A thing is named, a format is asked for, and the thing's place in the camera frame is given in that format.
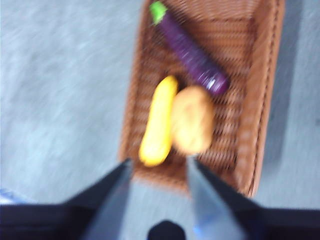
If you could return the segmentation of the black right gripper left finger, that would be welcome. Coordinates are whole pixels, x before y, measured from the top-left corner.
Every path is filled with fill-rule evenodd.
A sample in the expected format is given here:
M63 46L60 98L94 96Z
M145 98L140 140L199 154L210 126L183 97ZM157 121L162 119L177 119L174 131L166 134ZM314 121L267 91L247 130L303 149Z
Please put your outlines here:
M133 164L127 158L102 179L59 204L0 208L2 240L117 240L126 211Z

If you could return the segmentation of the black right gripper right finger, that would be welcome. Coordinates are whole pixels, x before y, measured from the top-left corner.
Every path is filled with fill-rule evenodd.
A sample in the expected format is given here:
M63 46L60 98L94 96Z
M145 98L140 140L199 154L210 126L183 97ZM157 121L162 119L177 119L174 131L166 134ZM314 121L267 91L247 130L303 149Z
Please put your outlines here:
M195 233L201 240L318 240L316 209L268 208L236 192L195 156L188 158Z

